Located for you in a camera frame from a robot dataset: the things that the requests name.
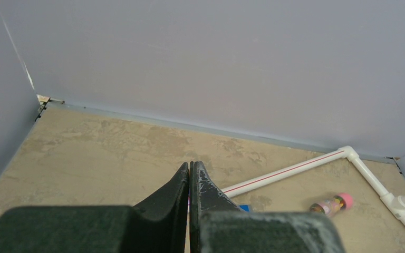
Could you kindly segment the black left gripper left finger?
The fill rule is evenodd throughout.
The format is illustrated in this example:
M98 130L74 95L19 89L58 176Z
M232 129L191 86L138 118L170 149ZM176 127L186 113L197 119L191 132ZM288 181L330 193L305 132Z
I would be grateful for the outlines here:
M184 252L188 163L134 206L23 206L0 216L0 252Z

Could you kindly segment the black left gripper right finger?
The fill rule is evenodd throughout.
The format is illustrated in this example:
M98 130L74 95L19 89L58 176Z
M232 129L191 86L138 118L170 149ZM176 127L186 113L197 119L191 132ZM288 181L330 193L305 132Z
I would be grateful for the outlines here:
M345 252L327 217L246 212L214 184L203 162L191 162L189 173L191 252Z

